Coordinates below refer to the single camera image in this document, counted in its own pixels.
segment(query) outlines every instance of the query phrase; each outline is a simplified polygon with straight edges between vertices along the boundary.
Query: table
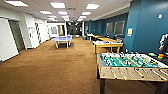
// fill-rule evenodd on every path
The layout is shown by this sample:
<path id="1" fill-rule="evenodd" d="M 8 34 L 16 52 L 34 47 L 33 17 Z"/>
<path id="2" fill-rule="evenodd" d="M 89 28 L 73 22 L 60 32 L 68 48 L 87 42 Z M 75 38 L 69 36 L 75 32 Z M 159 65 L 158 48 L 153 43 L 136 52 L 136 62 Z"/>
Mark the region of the table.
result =
<path id="1" fill-rule="evenodd" d="M 99 35 L 94 35 L 93 37 L 94 38 L 103 38 L 102 36 L 99 36 Z"/>
<path id="2" fill-rule="evenodd" d="M 117 47 L 117 53 L 119 53 L 120 47 L 123 46 L 123 43 L 115 43 L 111 41 L 96 41 L 96 42 L 93 42 L 93 44 L 95 45 L 95 54 L 100 53 L 101 47 L 111 47 L 111 52 L 113 47 Z"/>
<path id="3" fill-rule="evenodd" d="M 116 40 L 114 40 L 114 39 L 110 39 L 110 38 L 98 38 L 98 39 L 100 39 L 100 40 L 102 40 L 102 41 L 112 41 L 112 42 L 117 42 Z"/>
<path id="4" fill-rule="evenodd" d="M 67 43 L 67 48 L 68 48 L 68 46 L 70 46 L 71 40 L 72 40 L 72 35 L 58 36 L 58 37 L 51 39 L 51 41 L 56 41 L 57 48 L 58 48 L 59 43 Z"/>
<path id="5" fill-rule="evenodd" d="M 97 54 L 97 79 L 100 79 L 100 94 L 104 94 L 106 79 L 155 81 L 158 82 L 155 94 L 165 94 L 168 89 L 167 71 L 167 65 L 145 54 Z"/>
<path id="6" fill-rule="evenodd" d="M 87 36 L 89 37 L 89 40 L 92 41 L 92 36 L 94 36 L 93 34 L 87 34 Z"/>

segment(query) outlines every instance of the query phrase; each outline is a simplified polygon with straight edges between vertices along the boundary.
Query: window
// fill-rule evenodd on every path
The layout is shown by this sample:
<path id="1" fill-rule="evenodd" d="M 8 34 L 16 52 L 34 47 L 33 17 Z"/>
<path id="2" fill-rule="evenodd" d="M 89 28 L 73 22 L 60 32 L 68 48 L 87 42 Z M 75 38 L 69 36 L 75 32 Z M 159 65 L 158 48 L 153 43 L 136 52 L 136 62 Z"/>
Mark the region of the window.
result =
<path id="1" fill-rule="evenodd" d="M 56 29 L 56 27 L 51 27 L 51 32 L 52 32 L 52 34 L 57 34 L 57 29 Z"/>
<path id="2" fill-rule="evenodd" d="M 113 33 L 113 23 L 107 23 L 106 33 Z"/>
<path id="3" fill-rule="evenodd" d="M 123 35 L 124 23 L 125 23 L 125 21 L 115 22 L 114 34 Z"/>

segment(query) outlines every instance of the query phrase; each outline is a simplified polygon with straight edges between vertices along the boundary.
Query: brown carpet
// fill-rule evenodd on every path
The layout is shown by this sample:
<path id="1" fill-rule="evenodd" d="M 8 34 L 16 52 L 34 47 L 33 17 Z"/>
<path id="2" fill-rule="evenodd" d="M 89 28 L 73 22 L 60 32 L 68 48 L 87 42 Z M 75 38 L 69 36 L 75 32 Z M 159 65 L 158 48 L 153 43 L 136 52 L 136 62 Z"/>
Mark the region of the brown carpet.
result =
<path id="1" fill-rule="evenodd" d="M 153 94 L 139 81 L 106 80 L 106 94 Z M 0 94 L 99 94 L 94 47 L 81 37 L 71 46 L 47 41 L 0 64 Z"/>

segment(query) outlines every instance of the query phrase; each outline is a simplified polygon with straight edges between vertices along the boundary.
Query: blue wall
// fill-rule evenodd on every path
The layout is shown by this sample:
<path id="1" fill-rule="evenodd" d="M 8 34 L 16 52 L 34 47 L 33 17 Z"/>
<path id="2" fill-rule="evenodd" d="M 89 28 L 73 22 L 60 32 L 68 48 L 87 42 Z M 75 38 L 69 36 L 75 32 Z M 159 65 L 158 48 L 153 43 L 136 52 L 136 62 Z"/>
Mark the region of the blue wall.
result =
<path id="1" fill-rule="evenodd" d="M 159 52 L 159 41 L 168 33 L 167 0 L 134 0 L 131 3 L 127 29 L 133 28 L 131 37 L 125 34 L 124 45 L 129 52 Z"/>
<path id="2" fill-rule="evenodd" d="M 125 21 L 125 26 L 124 26 L 124 34 L 125 35 L 125 31 L 126 31 L 126 24 L 127 24 L 127 18 L 128 18 L 128 13 L 125 14 L 121 14 L 115 17 L 111 17 L 111 18 L 107 18 L 107 19 L 101 19 L 101 20 L 97 20 L 97 21 L 90 21 L 89 23 L 89 32 L 93 33 L 93 34 L 105 34 L 106 35 L 106 24 L 110 23 L 110 22 L 117 22 L 117 21 Z"/>

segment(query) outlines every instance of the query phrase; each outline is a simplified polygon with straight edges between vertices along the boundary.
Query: recessed light panel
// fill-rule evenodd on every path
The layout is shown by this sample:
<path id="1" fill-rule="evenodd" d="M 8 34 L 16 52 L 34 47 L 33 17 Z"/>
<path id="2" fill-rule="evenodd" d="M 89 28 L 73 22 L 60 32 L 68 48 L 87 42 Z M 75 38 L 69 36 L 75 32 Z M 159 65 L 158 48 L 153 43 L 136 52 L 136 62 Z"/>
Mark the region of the recessed light panel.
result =
<path id="1" fill-rule="evenodd" d="M 54 18 L 48 18 L 49 20 L 55 20 Z"/>
<path id="2" fill-rule="evenodd" d="M 42 14 L 52 14 L 50 11 L 40 11 Z"/>
<path id="3" fill-rule="evenodd" d="M 82 21 L 83 19 L 78 19 L 77 21 Z"/>
<path id="4" fill-rule="evenodd" d="M 65 21 L 70 21 L 69 18 L 64 18 Z"/>
<path id="5" fill-rule="evenodd" d="M 58 20 L 52 20 L 52 21 L 58 21 Z"/>
<path id="6" fill-rule="evenodd" d="M 91 12 L 82 12 L 82 15 L 90 15 Z"/>
<path id="7" fill-rule="evenodd" d="M 64 3 L 50 3 L 54 8 L 65 8 Z"/>
<path id="8" fill-rule="evenodd" d="M 100 5 L 97 4 L 88 4 L 86 9 L 97 9 Z"/>
<path id="9" fill-rule="evenodd" d="M 86 18 L 86 16 L 80 16 L 79 18 Z"/>
<path id="10" fill-rule="evenodd" d="M 61 16 L 62 18 L 69 18 L 69 16 L 68 15 L 66 15 L 66 16 Z"/>
<path id="11" fill-rule="evenodd" d="M 58 11 L 60 15 L 67 15 L 68 13 L 66 11 Z"/>
<path id="12" fill-rule="evenodd" d="M 22 1 L 5 1 L 8 4 L 11 4 L 13 6 L 23 6 L 23 7 L 29 7 L 27 4 L 23 3 Z"/>
<path id="13" fill-rule="evenodd" d="M 50 18 L 57 18 L 55 15 L 49 15 Z"/>

